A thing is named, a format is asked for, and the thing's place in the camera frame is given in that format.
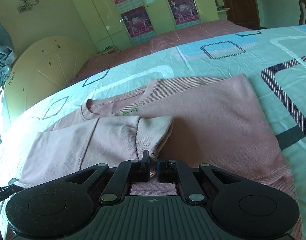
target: wooden door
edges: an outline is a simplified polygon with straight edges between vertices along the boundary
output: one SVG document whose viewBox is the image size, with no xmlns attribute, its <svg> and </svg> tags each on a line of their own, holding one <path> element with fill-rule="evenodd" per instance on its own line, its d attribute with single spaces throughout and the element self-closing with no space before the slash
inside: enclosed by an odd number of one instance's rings
<svg viewBox="0 0 306 240">
<path fill-rule="evenodd" d="M 224 0 L 228 20 L 249 29 L 259 29 L 259 14 L 256 0 Z"/>
</svg>

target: light blue bedsheet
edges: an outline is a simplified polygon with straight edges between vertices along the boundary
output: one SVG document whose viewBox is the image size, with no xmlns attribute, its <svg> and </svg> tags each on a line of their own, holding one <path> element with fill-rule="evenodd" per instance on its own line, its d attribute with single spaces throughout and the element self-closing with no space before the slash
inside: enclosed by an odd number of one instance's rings
<svg viewBox="0 0 306 240">
<path fill-rule="evenodd" d="M 229 78 L 241 73 L 247 75 L 253 86 L 274 134 L 280 134 L 281 147 L 290 145 L 282 153 L 292 166 L 306 239 L 306 127 L 297 124 L 290 115 L 290 111 L 294 113 L 290 107 L 296 106 L 303 114 L 302 122 L 306 120 L 306 26 L 235 33 L 166 49 L 96 74 L 44 99 L 17 120 L 2 142 L 0 187 L 11 178 L 20 177 L 36 133 L 88 98 L 103 99 L 125 93 L 146 85 L 150 78 Z M 277 93 L 283 89 L 287 94 L 286 105 L 274 94 L 273 81 L 280 86 Z M 301 139 L 292 144 L 294 136 Z M 0 210 L 1 230 L 5 232 L 4 207 Z"/>
</svg>

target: metal rivet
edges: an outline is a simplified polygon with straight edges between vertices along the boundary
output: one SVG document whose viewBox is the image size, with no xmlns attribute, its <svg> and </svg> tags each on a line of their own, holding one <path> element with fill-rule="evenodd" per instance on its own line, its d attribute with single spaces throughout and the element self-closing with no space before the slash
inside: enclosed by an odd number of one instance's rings
<svg viewBox="0 0 306 240">
<path fill-rule="evenodd" d="M 189 198 L 192 201 L 202 201 L 204 199 L 204 196 L 202 194 L 191 194 Z"/>
<path fill-rule="evenodd" d="M 116 200 L 117 199 L 117 196 L 114 195 L 114 194 L 111 194 L 111 193 L 108 193 L 108 194 L 104 194 L 101 199 L 103 201 L 113 201 L 113 200 Z"/>
</svg>

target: pink bedsheet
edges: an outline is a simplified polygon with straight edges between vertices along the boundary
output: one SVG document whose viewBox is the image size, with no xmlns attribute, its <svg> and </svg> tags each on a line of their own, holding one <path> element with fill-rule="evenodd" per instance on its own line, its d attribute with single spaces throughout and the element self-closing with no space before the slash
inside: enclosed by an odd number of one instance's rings
<svg viewBox="0 0 306 240">
<path fill-rule="evenodd" d="M 250 29 L 222 20 L 196 24 L 180 30 L 164 33 L 154 37 L 146 43 L 122 51 L 91 58 L 85 62 L 81 70 L 70 80 L 68 86 L 109 68 L 163 49 L 243 31 L 250 31 Z"/>
</svg>

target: headboard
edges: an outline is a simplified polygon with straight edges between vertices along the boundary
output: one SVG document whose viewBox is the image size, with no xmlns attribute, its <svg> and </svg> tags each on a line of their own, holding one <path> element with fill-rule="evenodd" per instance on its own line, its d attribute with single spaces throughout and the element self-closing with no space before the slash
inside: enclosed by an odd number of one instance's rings
<svg viewBox="0 0 306 240">
<path fill-rule="evenodd" d="M 66 87 L 93 53 L 67 37 L 52 36 L 31 45 L 14 63 L 5 83 L 13 123 L 27 109 Z"/>
</svg>

